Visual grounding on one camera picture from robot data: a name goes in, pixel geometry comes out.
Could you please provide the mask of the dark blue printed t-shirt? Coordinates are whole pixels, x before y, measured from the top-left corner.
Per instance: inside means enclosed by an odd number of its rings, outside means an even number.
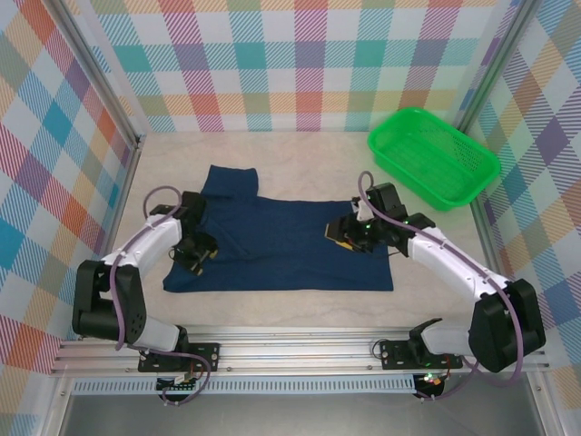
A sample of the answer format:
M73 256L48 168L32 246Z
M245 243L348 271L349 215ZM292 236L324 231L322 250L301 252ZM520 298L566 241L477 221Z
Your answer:
M328 223L351 212L349 202L274 200L258 191L255 169L210 167L200 229L218 253L202 274L173 264L166 292L393 290L386 250L354 253L325 237Z

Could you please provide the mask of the green plastic basket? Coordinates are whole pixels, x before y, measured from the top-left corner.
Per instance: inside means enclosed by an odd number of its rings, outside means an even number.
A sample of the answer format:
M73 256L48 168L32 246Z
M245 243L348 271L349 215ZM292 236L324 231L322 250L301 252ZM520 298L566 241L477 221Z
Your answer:
M369 132L368 146L383 171L439 211L471 203L501 169L485 146L420 108L394 113Z

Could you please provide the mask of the aluminium side rail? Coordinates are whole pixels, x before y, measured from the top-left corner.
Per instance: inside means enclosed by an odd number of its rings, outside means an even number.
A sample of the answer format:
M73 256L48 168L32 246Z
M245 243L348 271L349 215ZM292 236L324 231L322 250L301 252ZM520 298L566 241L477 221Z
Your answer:
M133 179L137 170L138 163L141 158L141 154L142 154L141 148L135 148L132 150L132 153L130 155L131 159L129 160L129 165L127 168L125 178L123 180L122 189L116 200L115 208L113 209L113 218L111 220L111 226L109 231L105 234L105 238L103 240L103 244L99 252L100 256L106 255L107 253L110 253L113 250L115 238L119 231L121 220L123 218L123 212L127 203L127 199L129 197L129 193L132 188Z
M478 231L478 237L486 259L487 267L490 270L493 270L496 273L500 273L501 275L510 279L520 279L520 275L510 272L503 263L500 256L500 251L496 246L494 234L487 220L484 206L481 204L479 199L474 200L470 204L470 209Z

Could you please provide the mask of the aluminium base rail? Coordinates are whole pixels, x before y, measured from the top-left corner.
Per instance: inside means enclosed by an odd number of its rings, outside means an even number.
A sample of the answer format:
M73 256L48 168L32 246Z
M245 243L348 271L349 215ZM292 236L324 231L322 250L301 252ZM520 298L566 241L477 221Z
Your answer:
M253 329L192 330L191 342L220 344L218 376L234 375L376 375L382 373L372 344L386 332L355 330L286 331ZM63 342L51 375L54 377L138 376L139 353L116 351L96 339Z

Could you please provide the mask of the aluminium frame post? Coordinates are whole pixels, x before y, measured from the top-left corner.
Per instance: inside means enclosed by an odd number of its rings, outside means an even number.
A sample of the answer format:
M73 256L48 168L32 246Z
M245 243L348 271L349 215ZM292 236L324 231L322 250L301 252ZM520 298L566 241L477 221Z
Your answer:
M123 138L133 149L140 148L141 135L133 128L122 105L119 103L113 88L98 63L90 45L86 42L81 30L67 8L64 0L42 0L47 11L64 34L64 39L71 46L79 65L83 68L90 83L101 97L103 105L109 111L115 125Z
M454 125L463 133L478 119L486 100L504 72L518 43L542 0L500 0L500 17L491 18L495 33L484 40L486 51L478 54L478 68L458 108Z

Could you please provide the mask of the grey metal base plate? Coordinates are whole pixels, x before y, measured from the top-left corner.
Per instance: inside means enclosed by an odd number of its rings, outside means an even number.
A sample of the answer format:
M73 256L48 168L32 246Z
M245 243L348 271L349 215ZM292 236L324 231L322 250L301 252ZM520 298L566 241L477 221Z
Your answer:
M546 436L527 386L477 383L449 399L410 395L75 396L62 436Z

